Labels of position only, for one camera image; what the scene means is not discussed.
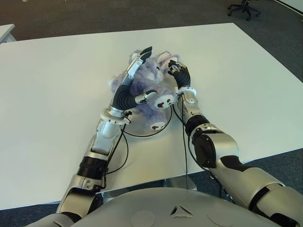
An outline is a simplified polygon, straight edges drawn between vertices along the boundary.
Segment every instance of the white table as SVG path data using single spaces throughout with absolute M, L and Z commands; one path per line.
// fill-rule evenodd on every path
M 14 24 L 11 25 L 1 25 L 0 26 L 0 44 L 5 42 L 13 42 L 16 39 L 10 33 L 11 30 L 15 27 Z
M 60 200 L 109 104 L 106 83 L 147 46 L 179 54 L 200 108 L 241 161 L 303 147 L 303 84 L 234 24 L 44 38 L 0 46 L 0 209 Z M 130 146 L 107 190 L 185 174 L 182 127 Z M 111 169 L 123 162 L 119 146 Z M 201 169 L 189 160 L 189 172 Z

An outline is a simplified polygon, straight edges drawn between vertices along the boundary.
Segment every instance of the purple plush toy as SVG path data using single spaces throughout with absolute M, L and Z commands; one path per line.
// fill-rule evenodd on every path
M 131 54 L 129 62 L 141 51 L 135 51 Z M 133 83 L 130 87 L 130 92 L 133 96 L 140 95 L 149 90 L 156 90 L 157 97 L 146 104 L 138 105 L 134 110 L 144 116 L 145 127 L 154 131 L 161 130 L 167 124 L 168 119 L 163 111 L 173 104 L 176 100 L 174 90 L 163 86 L 161 83 L 167 75 L 168 63 L 170 60 L 178 61 L 177 55 L 171 55 L 169 52 L 164 52 L 152 58 L 146 59 L 146 62 L 139 67 L 134 75 Z M 114 93 L 121 83 L 123 73 L 109 82 L 111 90 Z

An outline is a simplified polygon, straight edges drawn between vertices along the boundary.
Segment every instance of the robotic hand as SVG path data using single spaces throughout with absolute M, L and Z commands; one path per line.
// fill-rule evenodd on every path
M 120 126 L 129 123 L 130 113 L 126 110 L 156 95 L 155 91 L 149 91 L 133 97 L 128 91 L 135 71 L 150 56 L 151 50 L 142 51 L 126 70 L 111 105 L 101 114 L 95 139 L 57 213 L 29 227 L 303 227 L 303 196 L 262 169 L 239 161 L 237 143 L 203 116 L 197 105 L 196 90 L 190 87 L 187 67 L 176 61 L 170 61 L 169 74 L 178 85 L 177 106 L 185 132 L 195 147 L 196 157 L 193 154 L 192 157 L 201 168 L 215 176 L 237 205 L 201 192 L 152 188 L 129 192 L 96 209 L 95 194 L 105 187 L 102 182 L 115 151 L 115 139 Z

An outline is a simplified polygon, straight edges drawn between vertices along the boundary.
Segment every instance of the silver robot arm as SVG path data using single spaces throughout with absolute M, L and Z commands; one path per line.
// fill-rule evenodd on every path
M 243 165 L 236 141 L 201 113 L 186 66 L 171 61 L 169 67 L 178 84 L 178 109 L 197 163 L 208 168 L 237 205 L 283 227 L 303 227 L 303 196 L 264 170 Z
M 98 205 L 95 195 L 106 187 L 104 179 L 115 151 L 120 127 L 130 122 L 128 116 L 131 115 L 131 112 L 127 110 L 144 104 L 157 95 L 154 90 L 136 97 L 129 92 L 134 74 L 151 54 L 152 47 L 146 48 L 134 58 L 126 69 L 122 83 L 115 92 L 111 104 L 101 113 L 96 135 L 84 154 L 78 172 L 72 177 L 56 213 L 64 214 L 76 222 Z

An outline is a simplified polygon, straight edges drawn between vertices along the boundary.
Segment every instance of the floor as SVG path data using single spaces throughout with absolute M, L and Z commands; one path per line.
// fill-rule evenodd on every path
M 239 3 L 240 0 L 0 0 L 0 25 L 14 23 L 12 34 L 17 40 L 26 40 L 232 22 L 303 81 L 303 17 L 273 0 L 252 0 L 250 6 L 262 14 L 249 22 L 245 13 L 227 16 L 228 5 Z M 301 149 L 251 164 L 303 193 L 302 157 Z M 218 194 L 218 186 L 208 173 L 190 177 L 199 191 Z M 155 186 L 161 186 L 161 182 L 130 190 Z M 56 204 L 37 205 L 0 211 L 0 227 L 28 225 L 55 212 L 56 207 Z

